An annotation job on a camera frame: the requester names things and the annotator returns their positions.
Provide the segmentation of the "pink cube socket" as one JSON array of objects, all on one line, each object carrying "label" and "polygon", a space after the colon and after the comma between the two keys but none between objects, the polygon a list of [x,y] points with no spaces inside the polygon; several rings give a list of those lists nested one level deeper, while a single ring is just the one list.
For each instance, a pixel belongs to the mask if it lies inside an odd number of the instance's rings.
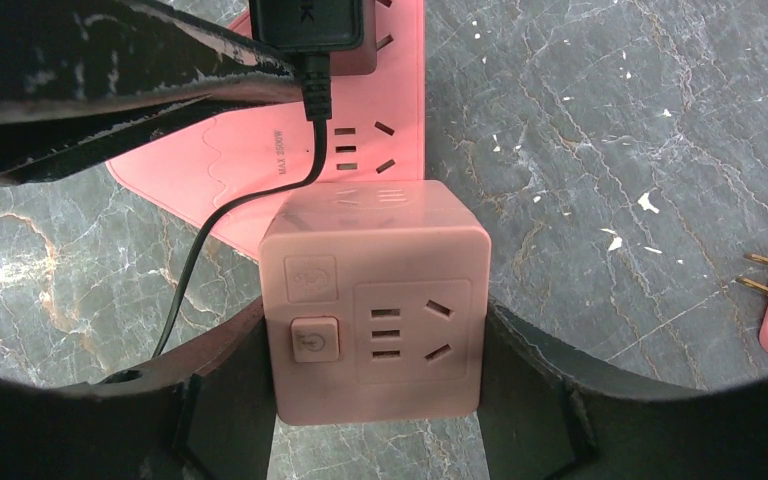
[{"label": "pink cube socket", "polygon": [[278,417],[464,417],[480,398],[491,239],[436,180],[290,194],[258,253]]}]

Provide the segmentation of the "black power adapter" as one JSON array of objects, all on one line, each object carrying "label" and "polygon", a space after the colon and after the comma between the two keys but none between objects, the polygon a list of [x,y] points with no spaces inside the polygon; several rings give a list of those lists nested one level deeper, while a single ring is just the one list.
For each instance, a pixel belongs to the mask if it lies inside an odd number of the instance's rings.
[{"label": "black power adapter", "polygon": [[377,68],[375,3],[261,0],[249,3],[252,38],[286,54],[301,82],[309,121],[332,118],[332,79]]}]

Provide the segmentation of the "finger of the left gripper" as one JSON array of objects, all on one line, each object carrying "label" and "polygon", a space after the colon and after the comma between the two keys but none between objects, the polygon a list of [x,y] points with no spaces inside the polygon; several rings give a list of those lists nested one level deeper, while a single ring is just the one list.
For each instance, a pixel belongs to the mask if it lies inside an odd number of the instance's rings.
[{"label": "finger of the left gripper", "polygon": [[300,97],[284,55],[159,1],[0,1],[0,124]]},{"label": "finger of the left gripper", "polygon": [[0,187],[57,181],[215,115],[258,106],[193,99],[115,113],[0,125]]}]

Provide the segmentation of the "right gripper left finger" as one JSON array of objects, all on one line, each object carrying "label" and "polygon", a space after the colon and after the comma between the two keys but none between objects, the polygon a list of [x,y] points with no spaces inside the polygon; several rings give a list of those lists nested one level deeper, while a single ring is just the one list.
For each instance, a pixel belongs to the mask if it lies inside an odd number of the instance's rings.
[{"label": "right gripper left finger", "polygon": [[95,384],[0,378],[0,479],[263,479],[275,420],[255,300]]}]

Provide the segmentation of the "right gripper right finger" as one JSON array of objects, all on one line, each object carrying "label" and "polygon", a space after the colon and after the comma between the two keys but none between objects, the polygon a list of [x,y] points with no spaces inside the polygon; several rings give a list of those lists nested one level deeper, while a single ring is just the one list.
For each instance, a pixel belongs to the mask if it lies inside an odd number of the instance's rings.
[{"label": "right gripper right finger", "polygon": [[702,391],[488,305],[477,410],[494,479],[768,479],[768,378]]}]

